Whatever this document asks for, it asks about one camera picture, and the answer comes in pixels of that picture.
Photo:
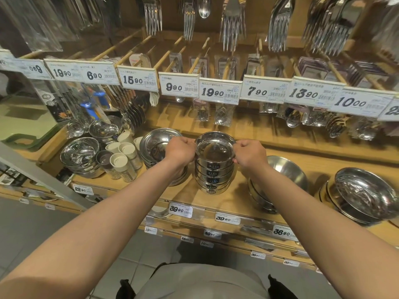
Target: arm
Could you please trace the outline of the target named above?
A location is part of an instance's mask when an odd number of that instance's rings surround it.
[[[195,149],[193,140],[172,139],[164,160],[63,226],[4,278],[0,298],[85,298]]]
[[[270,167],[258,141],[238,141],[234,151],[236,162],[248,170],[343,298],[397,298],[399,252],[393,246]]]

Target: spoon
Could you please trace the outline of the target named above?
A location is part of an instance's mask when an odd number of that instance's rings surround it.
[[[198,13],[202,19],[206,19],[211,14],[211,0],[199,0],[198,3]]]

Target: forearm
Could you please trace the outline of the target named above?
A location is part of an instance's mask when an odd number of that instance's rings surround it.
[[[269,166],[253,178],[343,298],[394,298],[396,249],[328,208]]]
[[[126,246],[177,170],[168,159],[147,170],[57,231],[3,284],[15,278],[42,277],[49,283],[69,286],[71,293],[67,297],[85,297]]]

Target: person's left hand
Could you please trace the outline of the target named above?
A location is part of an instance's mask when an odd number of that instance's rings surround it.
[[[179,166],[187,166],[193,161],[197,144],[191,138],[176,136],[172,138],[165,148],[165,158],[171,159]]]

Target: hand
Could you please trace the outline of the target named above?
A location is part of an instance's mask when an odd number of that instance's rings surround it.
[[[165,148],[165,158],[183,168],[193,161],[197,144],[191,138],[176,136]]]
[[[234,162],[244,169],[253,171],[268,165],[266,149],[256,140],[239,140],[233,145]]]

